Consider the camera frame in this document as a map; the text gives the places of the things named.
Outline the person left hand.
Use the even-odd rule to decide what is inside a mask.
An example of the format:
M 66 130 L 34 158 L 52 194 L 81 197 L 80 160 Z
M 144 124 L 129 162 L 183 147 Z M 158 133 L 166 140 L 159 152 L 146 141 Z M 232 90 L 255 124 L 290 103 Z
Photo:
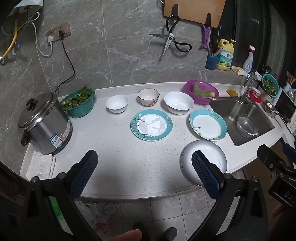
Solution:
M 117 235 L 108 239 L 108 241 L 140 241 L 142 232 L 140 230 L 131 230 L 121 235 Z

